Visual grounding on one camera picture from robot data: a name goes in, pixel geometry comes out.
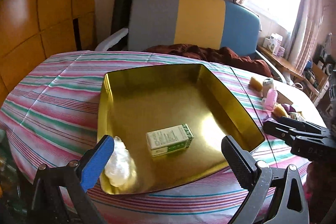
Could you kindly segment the purple small pouch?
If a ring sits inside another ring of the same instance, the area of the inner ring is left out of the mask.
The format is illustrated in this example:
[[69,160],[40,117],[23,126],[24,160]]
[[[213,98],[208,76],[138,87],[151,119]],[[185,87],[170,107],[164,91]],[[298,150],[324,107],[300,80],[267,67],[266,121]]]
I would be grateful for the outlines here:
[[295,108],[293,106],[291,106],[290,104],[285,103],[285,104],[283,104],[283,107],[288,114],[296,113]]

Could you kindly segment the yellow sponge block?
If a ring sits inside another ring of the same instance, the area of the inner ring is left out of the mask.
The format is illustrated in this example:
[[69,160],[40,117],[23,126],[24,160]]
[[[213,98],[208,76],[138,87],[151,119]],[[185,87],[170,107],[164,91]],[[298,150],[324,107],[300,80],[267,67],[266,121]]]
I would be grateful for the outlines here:
[[263,83],[254,77],[251,77],[249,86],[257,92],[261,92],[263,90]]
[[274,107],[272,113],[273,113],[273,115],[275,115],[278,118],[281,118],[281,117],[287,117],[288,118],[289,117],[289,115],[286,112],[286,110],[284,109],[284,107],[279,103]]

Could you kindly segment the beige cardboard box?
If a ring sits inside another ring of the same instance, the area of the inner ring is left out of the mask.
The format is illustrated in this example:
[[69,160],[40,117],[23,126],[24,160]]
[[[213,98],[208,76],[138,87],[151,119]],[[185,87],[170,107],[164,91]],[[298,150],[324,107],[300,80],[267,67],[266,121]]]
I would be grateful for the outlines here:
[[282,94],[282,92],[280,92],[279,90],[277,91],[277,102],[280,104],[288,104],[288,105],[292,105],[293,102],[287,98],[284,94]]

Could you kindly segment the white plastic packet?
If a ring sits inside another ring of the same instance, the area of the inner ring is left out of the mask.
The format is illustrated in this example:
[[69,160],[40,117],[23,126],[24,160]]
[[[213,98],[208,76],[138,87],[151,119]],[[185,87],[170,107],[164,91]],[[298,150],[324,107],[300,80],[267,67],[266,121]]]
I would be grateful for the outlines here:
[[114,187],[125,185],[131,178],[131,156],[120,137],[115,136],[114,150],[105,168],[104,174]]

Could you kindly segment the green white small box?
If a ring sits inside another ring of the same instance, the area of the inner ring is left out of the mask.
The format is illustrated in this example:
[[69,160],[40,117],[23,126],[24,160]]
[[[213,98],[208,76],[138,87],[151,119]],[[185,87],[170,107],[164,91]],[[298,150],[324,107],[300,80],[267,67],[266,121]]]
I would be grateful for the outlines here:
[[189,148],[194,134],[187,124],[146,133],[147,146],[152,157]]

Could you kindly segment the wooden side shelf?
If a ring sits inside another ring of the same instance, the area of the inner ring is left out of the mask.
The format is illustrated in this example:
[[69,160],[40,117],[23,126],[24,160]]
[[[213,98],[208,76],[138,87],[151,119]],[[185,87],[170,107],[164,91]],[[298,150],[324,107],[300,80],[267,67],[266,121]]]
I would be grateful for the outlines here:
[[328,75],[326,75],[315,63],[312,63],[311,70],[315,75],[317,84],[313,85],[312,80],[308,80],[303,73],[299,73],[299,71],[297,71],[295,67],[291,65],[291,63],[286,59],[273,55],[271,51],[262,46],[257,46],[257,49],[265,57],[268,57],[268,59],[270,59],[270,61],[275,64],[276,68],[280,72],[289,73],[294,77],[293,81],[295,83],[303,84],[303,88],[306,89],[310,99],[314,101],[315,99],[322,98],[325,95],[326,90],[324,90],[324,87],[328,82]]

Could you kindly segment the white boxes on shelf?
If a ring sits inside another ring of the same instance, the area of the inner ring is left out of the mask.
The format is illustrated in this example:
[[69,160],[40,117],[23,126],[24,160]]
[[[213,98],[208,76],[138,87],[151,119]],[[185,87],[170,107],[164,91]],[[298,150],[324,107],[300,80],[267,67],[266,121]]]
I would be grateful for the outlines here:
[[263,47],[269,50],[273,55],[277,55],[282,44],[283,36],[272,33],[270,37],[264,39]]

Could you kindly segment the dark red blanket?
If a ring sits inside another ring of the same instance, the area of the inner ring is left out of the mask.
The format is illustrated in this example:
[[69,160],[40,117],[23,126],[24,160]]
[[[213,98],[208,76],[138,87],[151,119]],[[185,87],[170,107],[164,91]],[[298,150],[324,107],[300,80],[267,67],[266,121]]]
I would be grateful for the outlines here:
[[265,77],[273,77],[269,65],[264,60],[252,59],[249,56],[239,56],[228,47],[222,47],[219,50],[215,50],[192,44],[174,44],[171,46],[153,46],[143,51],[218,63],[253,72]]

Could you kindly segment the gold metal tray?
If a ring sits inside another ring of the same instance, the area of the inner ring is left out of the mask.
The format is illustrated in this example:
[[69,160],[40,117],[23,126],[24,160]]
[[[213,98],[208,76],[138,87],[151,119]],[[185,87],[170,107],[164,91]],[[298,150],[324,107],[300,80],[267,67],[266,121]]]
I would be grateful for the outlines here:
[[[151,156],[146,134],[186,124],[190,146]],[[144,194],[175,188],[227,167],[221,142],[231,135],[253,151],[264,136],[238,99],[201,64],[156,65],[109,72],[98,108],[97,137],[118,136],[130,153],[130,174],[122,186],[100,176],[108,194]]]

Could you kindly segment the grey yellow blue chair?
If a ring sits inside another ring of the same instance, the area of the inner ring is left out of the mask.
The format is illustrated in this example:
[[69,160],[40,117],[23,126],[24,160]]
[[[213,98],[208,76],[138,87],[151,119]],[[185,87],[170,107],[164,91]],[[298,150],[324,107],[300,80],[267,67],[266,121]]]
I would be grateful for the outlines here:
[[230,1],[132,0],[128,27],[103,40],[96,50],[118,44],[129,51],[174,44],[228,47],[239,56],[264,60],[275,79],[284,83],[280,71],[257,50],[261,30],[258,15]]

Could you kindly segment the wooden wardrobe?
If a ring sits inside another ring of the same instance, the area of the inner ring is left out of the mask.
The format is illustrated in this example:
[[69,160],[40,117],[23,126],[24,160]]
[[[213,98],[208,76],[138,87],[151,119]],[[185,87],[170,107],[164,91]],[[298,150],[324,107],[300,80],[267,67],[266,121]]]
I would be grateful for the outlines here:
[[96,44],[95,0],[1,0],[1,99],[48,57]]

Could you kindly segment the black rolled mat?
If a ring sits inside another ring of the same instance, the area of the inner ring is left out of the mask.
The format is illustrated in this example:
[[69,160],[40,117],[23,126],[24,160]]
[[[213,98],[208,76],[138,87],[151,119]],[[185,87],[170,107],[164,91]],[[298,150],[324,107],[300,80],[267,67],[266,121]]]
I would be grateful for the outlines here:
[[112,23],[110,34],[119,31],[122,28],[127,28],[130,18],[132,0],[114,0]]

